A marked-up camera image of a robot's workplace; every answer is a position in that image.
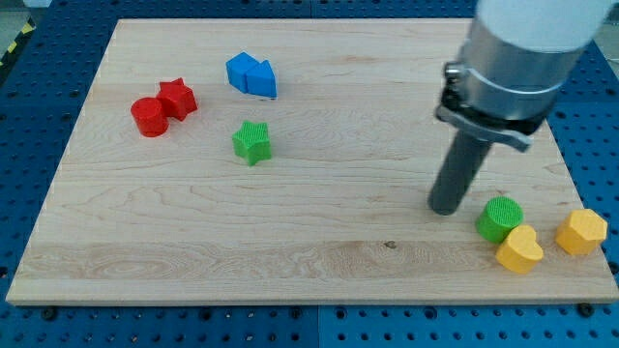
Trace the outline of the dark grey cylindrical pointer rod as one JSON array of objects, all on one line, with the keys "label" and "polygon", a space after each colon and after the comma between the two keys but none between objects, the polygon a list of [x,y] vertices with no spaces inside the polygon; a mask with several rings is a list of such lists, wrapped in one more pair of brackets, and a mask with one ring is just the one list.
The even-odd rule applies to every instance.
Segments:
[{"label": "dark grey cylindrical pointer rod", "polygon": [[427,199],[436,214],[449,216],[457,211],[491,146],[464,131],[456,133]]}]

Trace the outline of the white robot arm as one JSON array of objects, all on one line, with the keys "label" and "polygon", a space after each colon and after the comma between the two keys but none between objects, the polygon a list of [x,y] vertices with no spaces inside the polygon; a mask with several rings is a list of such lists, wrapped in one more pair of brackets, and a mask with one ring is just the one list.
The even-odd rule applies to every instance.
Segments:
[{"label": "white robot arm", "polygon": [[610,1],[484,0],[456,60],[444,66],[435,109],[457,133],[427,203],[453,214],[491,146],[525,152],[532,134],[613,4]]}]

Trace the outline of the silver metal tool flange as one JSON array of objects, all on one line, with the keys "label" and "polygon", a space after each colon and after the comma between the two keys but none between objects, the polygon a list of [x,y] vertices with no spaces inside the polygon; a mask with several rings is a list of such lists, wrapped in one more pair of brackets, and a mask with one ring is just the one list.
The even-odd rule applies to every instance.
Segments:
[{"label": "silver metal tool flange", "polygon": [[457,129],[456,152],[494,143],[525,152],[584,46],[527,46],[475,18],[455,61],[444,66],[436,117]]}]

